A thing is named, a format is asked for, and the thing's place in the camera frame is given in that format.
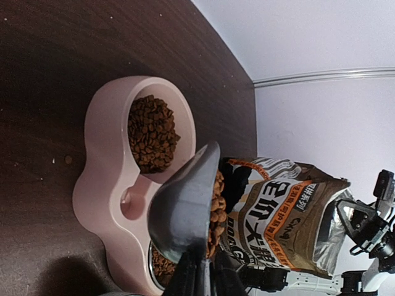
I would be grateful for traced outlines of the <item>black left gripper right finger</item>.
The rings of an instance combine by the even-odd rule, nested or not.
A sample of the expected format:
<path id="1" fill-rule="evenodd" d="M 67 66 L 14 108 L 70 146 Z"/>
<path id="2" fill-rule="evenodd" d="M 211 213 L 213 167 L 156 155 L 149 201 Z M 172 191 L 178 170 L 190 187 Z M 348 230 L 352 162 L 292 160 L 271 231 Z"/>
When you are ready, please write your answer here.
<path id="1" fill-rule="evenodd" d="M 214 258 L 214 284 L 218 296 L 247 295 L 230 257 L 222 250 Z"/>

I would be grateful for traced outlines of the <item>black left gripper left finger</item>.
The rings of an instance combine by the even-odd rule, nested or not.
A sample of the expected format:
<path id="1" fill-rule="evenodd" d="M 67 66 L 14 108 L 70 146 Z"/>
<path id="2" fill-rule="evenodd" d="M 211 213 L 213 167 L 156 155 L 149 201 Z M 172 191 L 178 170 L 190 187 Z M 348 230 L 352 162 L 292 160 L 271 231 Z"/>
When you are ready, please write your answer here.
<path id="1" fill-rule="evenodd" d="M 196 251 L 187 251 L 177 264 L 165 296 L 198 295 L 204 295 L 204 260 Z"/>

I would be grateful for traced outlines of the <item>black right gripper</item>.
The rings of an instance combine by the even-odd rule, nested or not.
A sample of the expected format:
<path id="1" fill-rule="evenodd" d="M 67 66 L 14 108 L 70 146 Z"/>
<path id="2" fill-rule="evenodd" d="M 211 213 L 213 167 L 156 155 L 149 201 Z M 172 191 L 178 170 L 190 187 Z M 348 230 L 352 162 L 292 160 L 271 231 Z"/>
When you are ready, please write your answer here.
<path id="1" fill-rule="evenodd" d="M 360 200 L 341 199 L 336 209 L 348 236 L 355 246 L 351 255 L 368 253 L 370 256 L 394 256 L 394 215 L 382 218 L 371 206 Z"/>

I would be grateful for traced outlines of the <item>metal food scoop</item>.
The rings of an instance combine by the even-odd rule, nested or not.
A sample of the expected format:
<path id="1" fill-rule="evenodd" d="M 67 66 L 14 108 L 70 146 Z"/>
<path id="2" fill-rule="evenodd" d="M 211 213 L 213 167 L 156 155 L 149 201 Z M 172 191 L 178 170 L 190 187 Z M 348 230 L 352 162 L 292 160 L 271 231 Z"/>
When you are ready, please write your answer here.
<path id="1" fill-rule="evenodd" d="M 154 194 L 148 231 L 156 249 L 178 263 L 193 249 L 205 254 L 220 146 L 202 147 Z"/>

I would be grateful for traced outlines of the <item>brown dog food bag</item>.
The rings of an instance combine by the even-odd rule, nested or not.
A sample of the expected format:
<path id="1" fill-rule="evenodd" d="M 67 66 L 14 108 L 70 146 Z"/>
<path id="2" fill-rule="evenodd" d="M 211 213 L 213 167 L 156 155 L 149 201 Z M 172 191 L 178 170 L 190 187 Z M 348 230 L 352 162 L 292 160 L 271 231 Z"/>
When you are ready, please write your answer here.
<path id="1" fill-rule="evenodd" d="M 222 158 L 222 250 L 240 265 L 330 278 L 346 231 L 336 209 L 349 181 L 288 159 Z"/>

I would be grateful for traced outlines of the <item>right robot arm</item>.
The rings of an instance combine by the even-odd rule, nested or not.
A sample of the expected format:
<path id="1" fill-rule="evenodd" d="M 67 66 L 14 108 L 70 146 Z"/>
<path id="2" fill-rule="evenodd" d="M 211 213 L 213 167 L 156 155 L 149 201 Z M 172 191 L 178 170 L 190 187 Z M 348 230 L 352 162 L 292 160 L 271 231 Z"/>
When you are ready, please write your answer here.
<path id="1" fill-rule="evenodd" d="M 383 281 L 394 274 L 394 201 L 339 200 L 336 209 L 355 245 L 353 256 L 367 253 L 373 260 L 368 270 L 345 271 L 330 279 L 281 268 L 246 268 L 241 272 L 245 287 L 266 292 L 306 290 L 328 295 L 377 295 Z"/>

